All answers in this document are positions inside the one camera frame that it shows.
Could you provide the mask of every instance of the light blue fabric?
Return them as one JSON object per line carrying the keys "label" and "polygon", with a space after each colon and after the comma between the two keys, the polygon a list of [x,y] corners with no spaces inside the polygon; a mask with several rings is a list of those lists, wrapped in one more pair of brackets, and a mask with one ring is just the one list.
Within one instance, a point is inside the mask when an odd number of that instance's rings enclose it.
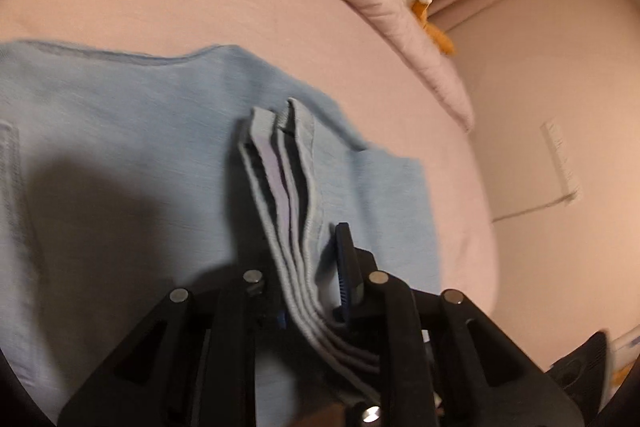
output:
{"label": "light blue fabric", "polygon": [[[238,140],[253,107],[277,114],[290,97],[315,126],[317,248],[349,221],[383,269],[439,291],[419,165],[366,143],[321,92],[236,46],[159,58],[0,45],[0,346],[50,417],[165,293],[270,255]],[[322,394],[313,352],[284,342],[296,347],[260,347],[261,426]],[[301,360],[318,370],[299,375]]]}

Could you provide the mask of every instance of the shiny metal bolt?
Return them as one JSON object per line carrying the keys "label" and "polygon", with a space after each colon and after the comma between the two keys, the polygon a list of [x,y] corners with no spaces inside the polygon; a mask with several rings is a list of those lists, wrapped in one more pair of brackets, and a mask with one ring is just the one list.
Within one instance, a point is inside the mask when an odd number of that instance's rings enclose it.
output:
{"label": "shiny metal bolt", "polygon": [[385,273],[385,272],[377,270],[377,271],[371,272],[369,274],[369,280],[373,284],[384,284],[385,282],[387,282],[389,280],[389,275],[387,273]]}
{"label": "shiny metal bolt", "polygon": [[378,407],[377,405],[374,405],[373,407],[369,407],[368,409],[362,412],[363,423],[373,423],[379,418],[380,418],[380,407]]}
{"label": "shiny metal bolt", "polygon": [[465,295],[460,290],[446,290],[444,299],[451,304],[462,304],[462,301],[465,300]]}
{"label": "shiny metal bolt", "polygon": [[189,297],[189,292],[184,288],[176,288],[171,293],[169,293],[169,298],[171,302],[185,302]]}
{"label": "shiny metal bolt", "polygon": [[262,280],[262,272],[260,270],[247,270],[242,278],[249,284],[257,284]]}

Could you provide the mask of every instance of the gray cloth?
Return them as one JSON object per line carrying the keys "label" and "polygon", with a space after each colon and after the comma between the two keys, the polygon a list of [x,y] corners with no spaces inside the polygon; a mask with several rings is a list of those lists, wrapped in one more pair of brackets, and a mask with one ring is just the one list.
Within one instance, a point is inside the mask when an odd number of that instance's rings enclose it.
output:
{"label": "gray cloth", "polygon": [[[50,417],[165,293],[273,255],[238,142],[253,107],[287,115],[288,98],[315,128],[296,150],[311,154],[322,194],[313,208],[311,192],[294,202],[299,226],[313,222],[318,236],[303,275],[321,289],[305,309],[323,315],[335,301],[316,264],[338,221],[382,269],[438,291],[419,165],[370,146],[317,90],[236,46],[177,58],[0,46],[0,346]],[[258,354],[260,425],[282,425],[323,392],[322,365],[286,333]]]}

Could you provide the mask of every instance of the pink mattress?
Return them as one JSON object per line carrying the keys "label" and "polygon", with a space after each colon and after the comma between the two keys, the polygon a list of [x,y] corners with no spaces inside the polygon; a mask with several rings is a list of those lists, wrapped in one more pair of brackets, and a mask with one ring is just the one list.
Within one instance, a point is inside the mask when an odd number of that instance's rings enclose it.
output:
{"label": "pink mattress", "polygon": [[431,191],[442,286],[491,312],[497,253],[459,123],[395,49],[343,0],[0,0],[0,39],[45,39],[178,55],[245,47],[340,103],[363,135],[419,158]]}

